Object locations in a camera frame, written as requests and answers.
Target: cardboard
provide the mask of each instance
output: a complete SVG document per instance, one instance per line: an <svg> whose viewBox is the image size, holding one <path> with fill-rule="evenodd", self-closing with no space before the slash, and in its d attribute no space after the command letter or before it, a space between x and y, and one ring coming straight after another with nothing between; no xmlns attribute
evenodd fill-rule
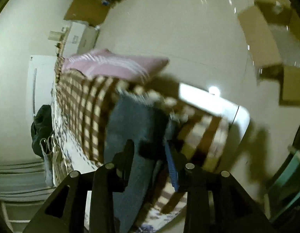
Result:
<svg viewBox="0 0 300 233"><path fill-rule="evenodd" d="M105 6L101 0L73 0L64 20L80 20L95 27L104 22L110 6Z"/></svg>
<svg viewBox="0 0 300 233"><path fill-rule="evenodd" d="M262 69L263 77L281 81L280 103L300 105L300 68L285 64L269 28L269 24L288 26L300 42L300 18L289 0L254 1L253 6L238 14L254 66Z"/></svg>

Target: blue cloth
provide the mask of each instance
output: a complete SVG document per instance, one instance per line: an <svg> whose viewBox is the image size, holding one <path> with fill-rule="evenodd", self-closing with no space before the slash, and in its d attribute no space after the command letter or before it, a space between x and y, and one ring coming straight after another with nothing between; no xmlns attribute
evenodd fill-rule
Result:
<svg viewBox="0 0 300 233"><path fill-rule="evenodd" d="M148 187L158 173L157 159L164 152L163 138L169 121L162 110L145 103L143 98L120 95L106 128L104 162L123 151L132 139L135 153L129 183L123 193L113 193L114 215L120 221L119 233L127 233L143 204Z"/></svg>

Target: brown checkered blanket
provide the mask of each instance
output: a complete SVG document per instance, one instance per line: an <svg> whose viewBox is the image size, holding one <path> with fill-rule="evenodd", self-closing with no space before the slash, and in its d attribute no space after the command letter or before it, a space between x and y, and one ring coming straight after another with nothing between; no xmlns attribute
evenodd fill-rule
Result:
<svg viewBox="0 0 300 233"><path fill-rule="evenodd" d="M203 169L214 171L226 142L228 122L214 117L178 99L145 89L113 77L98 76L89 80L77 70L61 73L62 59L56 65L56 98L63 126L75 138L88 161L103 164L105 129L120 91L143 95L155 100L166 113L174 113L184 121L178 139L181 152ZM186 205L186 194L177 194L171 186L168 171L158 175L136 220L133 231L154 231L172 220Z"/></svg>

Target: pillow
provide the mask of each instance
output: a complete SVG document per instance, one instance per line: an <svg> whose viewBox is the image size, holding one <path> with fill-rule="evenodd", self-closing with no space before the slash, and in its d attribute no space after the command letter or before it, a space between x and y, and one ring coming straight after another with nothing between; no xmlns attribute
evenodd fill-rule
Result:
<svg viewBox="0 0 300 233"><path fill-rule="evenodd" d="M108 49L93 49L88 53L66 58L62 71L77 69L88 78L105 75L145 84L168 62L169 59L163 57L122 56Z"/></svg>

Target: metal screw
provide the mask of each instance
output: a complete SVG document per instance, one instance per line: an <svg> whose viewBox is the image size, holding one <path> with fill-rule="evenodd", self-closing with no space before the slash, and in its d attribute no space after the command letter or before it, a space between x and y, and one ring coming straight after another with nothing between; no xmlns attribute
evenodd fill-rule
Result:
<svg viewBox="0 0 300 233"><path fill-rule="evenodd" d="M222 172L221 172L221 176L227 178L227 177L230 176L230 173L227 172L227 171L222 171Z"/></svg>
<svg viewBox="0 0 300 233"><path fill-rule="evenodd" d="M72 172L70 173L70 177L71 177L71 178L78 177L78 175L79 175L79 173L78 173L77 171L72 171Z"/></svg>
<svg viewBox="0 0 300 233"><path fill-rule="evenodd" d="M186 168L189 170L192 170L192 169L194 169L194 164L188 163L188 164L186 164Z"/></svg>
<svg viewBox="0 0 300 233"><path fill-rule="evenodd" d="M110 170L110 169L114 168L114 164L108 163L108 164L105 165L105 168L107 168L108 170Z"/></svg>

